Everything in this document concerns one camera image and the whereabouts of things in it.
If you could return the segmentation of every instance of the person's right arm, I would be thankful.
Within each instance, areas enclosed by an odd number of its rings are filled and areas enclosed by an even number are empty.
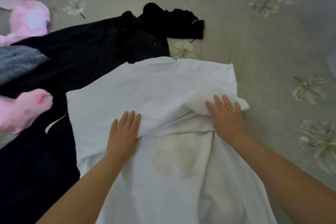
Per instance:
[[[272,151],[245,130],[241,109],[226,96],[205,102],[216,132],[248,163],[296,224],[335,224],[336,193],[292,162]]]

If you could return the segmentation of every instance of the gray fabric surface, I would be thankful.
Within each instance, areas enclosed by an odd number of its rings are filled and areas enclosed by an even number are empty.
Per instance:
[[[31,47],[0,47],[0,85],[34,70],[47,60],[48,57]]]

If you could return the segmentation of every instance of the person's left hand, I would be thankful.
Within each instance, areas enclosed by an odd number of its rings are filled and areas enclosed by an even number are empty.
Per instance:
[[[118,122],[115,119],[111,125],[106,155],[116,158],[124,165],[137,150],[137,134],[140,127],[141,115],[134,111],[124,112]]]

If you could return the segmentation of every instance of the forearm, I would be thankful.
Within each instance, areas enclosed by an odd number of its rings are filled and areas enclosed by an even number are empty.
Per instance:
[[[94,224],[122,167],[117,159],[105,156],[37,224]]]
[[[254,138],[241,136],[231,146],[296,224],[336,223],[336,194],[331,189]]]

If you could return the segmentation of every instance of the finger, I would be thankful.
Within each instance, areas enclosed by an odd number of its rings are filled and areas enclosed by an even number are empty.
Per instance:
[[[210,101],[205,101],[205,106],[208,109],[209,114],[213,117],[217,113],[219,113],[218,109],[213,106],[213,104]]]
[[[225,104],[221,101],[221,99],[217,95],[214,95],[213,99],[215,100],[218,110],[220,112],[225,112],[226,111]]]
[[[112,122],[112,125],[111,125],[110,135],[116,131],[116,129],[117,129],[117,124],[118,124],[118,119],[115,119],[115,120]]]
[[[234,106],[236,108],[235,113],[242,113],[242,109],[241,109],[240,104],[238,102],[235,102]]]
[[[226,109],[229,112],[233,112],[233,106],[227,96],[223,95],[223,101],[224,101]]]
[[[128,112],[124,112],[123,116],[120,118],[120,120],[118,122],[117,128],[124,127],[124,124],[125,124],[125,122],[127,120],[127,117],[128,117]]]
[[[133,123],[131,125],[130,130],[132,131],[132,133],[134,134],[134,136],[136,137],[138,135],[138,131],[139,131],[139,127],[140,127],[140,122],[141,122],[141,114],[138,113],[134,120]]]
[[[130,127],[131,127],[131,125],[133,123],[134,117],[135,117],[135,112],[131,111],[130,114],[129,114],[129,116],[127,117],[127,120],[125,121],[124,128],[130,129]]]

